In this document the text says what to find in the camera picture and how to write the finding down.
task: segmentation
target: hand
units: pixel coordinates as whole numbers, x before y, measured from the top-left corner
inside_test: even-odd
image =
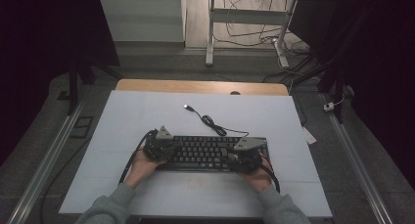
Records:
[[[265,158],[262,158],[262,164],[272,171],[271,164]],[[243,177],[257,193],[272,184],[271,177],[261,168],[252,173],[238,173],[238,175]]]
[[[142,150],[138,151],[132,161],[131,171],[124,183],[135,189],[138,184],[152,175],[157,166],[163,163],[166,163],[166,161],[152,161],[146,157]]]

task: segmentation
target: white wall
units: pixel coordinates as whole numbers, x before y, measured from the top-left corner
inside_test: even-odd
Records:
[[[101,0],[101,4],[114,41],[183,42],[185,1]]]

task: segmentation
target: white tabletop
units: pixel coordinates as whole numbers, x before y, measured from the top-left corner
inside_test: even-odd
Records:
[[[116,188],[141,138],[164,125],[173,135],[216,136],[193,107],[226,128],[266,137],[281,194],[309,217],[331,217],[291,97],[113,91],[61,213],[82,213]],[[229,132],[228,136],[243,136]],[[136,189],[132,214],[168,217],[262,217],[254,191],[233,173],[156,171]]]

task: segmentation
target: black keyboard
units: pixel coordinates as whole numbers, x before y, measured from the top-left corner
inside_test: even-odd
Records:
[[[220,161],[220,157],[228,157],[225,147],[233,147],[240,139],[241,137],[174,136],[174,154],[158,170],[230,171],[227,164]],[[267,145],[258,150],[269,157]]]

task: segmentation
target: gray sleeve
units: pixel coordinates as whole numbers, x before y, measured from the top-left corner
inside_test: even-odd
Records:
[[[128,206],[134,196],[134,190],[121,183],[109,197],[97,198],[75,223],[125,223],[129,217]]]
[[[263,216],[265,224],[310,223],[304,213],[293,203],[290,195],[281,196],[274,186],[268,186],[257,196],[265,210]]]

